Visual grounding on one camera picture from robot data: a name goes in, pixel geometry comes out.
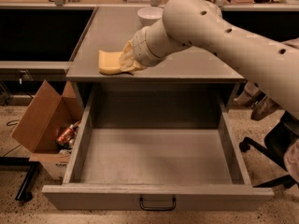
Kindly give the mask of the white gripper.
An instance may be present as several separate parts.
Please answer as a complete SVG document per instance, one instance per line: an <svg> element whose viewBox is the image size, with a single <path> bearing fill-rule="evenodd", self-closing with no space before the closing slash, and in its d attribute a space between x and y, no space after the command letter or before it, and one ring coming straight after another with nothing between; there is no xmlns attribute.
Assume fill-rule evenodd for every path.
<svg viewBox="0 0 299 224"><path fill-rule="evenodd" d="M137 31L132 41L129 40L121 52L119 63L123 73L134 73L145 70L146 67L153 67L163 61L162 58L154 55L147 44L146 32L148 26Z"/></svg>

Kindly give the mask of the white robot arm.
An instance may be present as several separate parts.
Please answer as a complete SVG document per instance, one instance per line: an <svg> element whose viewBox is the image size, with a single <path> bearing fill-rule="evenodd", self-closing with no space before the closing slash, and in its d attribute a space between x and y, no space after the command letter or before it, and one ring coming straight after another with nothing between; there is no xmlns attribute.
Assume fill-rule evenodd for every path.
<svg viewBox="0 0 299 224"><path fill-rule="evenodd" d="M299 50L233 26L204 0L169 0L162 18L129 41L121 70L153 67L190 46L217 55L299 119Z"/></svg>

